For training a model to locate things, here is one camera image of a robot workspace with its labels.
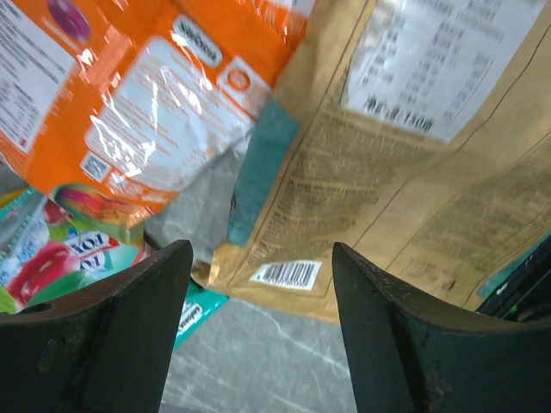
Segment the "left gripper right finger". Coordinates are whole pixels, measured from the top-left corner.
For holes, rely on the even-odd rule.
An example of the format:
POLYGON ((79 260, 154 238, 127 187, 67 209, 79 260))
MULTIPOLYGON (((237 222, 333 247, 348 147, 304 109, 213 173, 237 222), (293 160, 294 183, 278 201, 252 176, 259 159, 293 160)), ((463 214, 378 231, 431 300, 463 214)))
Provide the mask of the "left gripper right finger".
POLYGON ((344 243, 331 265, 358 411, 549 411, 547 319, 519 323, 451 305, 344 243))

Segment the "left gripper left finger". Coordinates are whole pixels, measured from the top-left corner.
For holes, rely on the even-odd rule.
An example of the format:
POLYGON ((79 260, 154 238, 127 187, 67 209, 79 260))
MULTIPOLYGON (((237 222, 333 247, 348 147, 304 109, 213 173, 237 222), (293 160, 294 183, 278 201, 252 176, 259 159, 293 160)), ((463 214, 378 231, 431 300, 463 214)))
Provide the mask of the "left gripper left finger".
POLYGON ((74 293, 3 313, 2 411, 158 411, 192 261, 178 240, 74 293))

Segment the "brown paper snack bag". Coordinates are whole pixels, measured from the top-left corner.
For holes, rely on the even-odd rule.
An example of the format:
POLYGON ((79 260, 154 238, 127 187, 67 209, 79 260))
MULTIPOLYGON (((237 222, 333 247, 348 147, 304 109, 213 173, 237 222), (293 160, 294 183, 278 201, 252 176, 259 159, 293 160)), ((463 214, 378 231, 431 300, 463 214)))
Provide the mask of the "brown paper snack bag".
POLYGON ((335 322, 344 243, 474 310, 549 233, 549 2, 319 1, 194 277, 335 322))

